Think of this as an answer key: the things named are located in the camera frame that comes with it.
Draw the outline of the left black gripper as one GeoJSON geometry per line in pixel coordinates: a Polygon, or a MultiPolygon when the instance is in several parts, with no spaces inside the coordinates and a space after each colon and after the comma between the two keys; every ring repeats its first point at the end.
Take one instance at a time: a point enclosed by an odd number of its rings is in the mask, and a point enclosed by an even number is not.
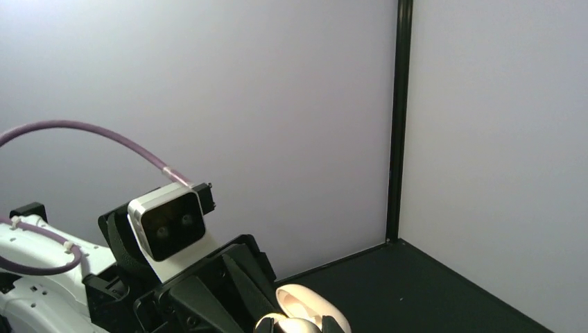
{"type": "Polygon", "coordinates": [[[253,332],[280,312],[275,273],[251,234],[242,234],[166,283],[116,264],[83,278],[91,322],[107,332],[253,332]]]}

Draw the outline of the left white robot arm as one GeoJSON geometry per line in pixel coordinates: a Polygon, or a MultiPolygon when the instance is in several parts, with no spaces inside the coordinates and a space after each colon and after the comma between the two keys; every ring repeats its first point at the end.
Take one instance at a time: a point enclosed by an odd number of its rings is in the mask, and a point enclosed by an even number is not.
{"type": "Polygon", "coordinates": [[[73,264],[55,275],[1,269],[2,332],[253,332],[280,310],[275,274],[253,236],[198,251],[200,209],[165,204],[146,213],[157,251],[183,246],[187,262],[159,277],[125,207],[99,217],[106,246],[75,239],[36,214],[1,224],[1,254],[25,266],[73,264]]]}

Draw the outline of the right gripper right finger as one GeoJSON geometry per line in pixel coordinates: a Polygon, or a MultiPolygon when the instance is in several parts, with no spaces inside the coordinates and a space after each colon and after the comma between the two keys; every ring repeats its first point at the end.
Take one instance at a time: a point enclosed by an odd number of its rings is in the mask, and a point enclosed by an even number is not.
{"type": "Polygon", "coordinates": [[[332,316],[322,317],[322,333],[345,333],[344,329],[338,324],[332,316]]]}

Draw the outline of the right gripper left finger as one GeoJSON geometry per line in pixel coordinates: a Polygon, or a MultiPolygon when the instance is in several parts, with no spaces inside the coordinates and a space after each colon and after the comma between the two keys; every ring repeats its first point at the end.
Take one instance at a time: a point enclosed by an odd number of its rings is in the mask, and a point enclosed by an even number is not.
{"type": "Polygon", "coordinates": [[[261,321],[257,326],[257,333],[273,333],[275,331],[273,321],[261,321]]]}

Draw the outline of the white square charging case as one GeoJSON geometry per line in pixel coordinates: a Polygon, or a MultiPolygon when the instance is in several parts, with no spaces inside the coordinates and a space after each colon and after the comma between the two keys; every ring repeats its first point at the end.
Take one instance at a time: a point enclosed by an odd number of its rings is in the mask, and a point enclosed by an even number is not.
{"type": "Polygon", "coordinates": [[[274,332],[322,333],[323,316],[334,317],[345,333],[352,332],[344,314],[308,287],[301,284],[285,284],[276,289],[275,296],[281,311],[261,317],[254,327],[255,332],[261,321],[273,321],[274,332]]]}

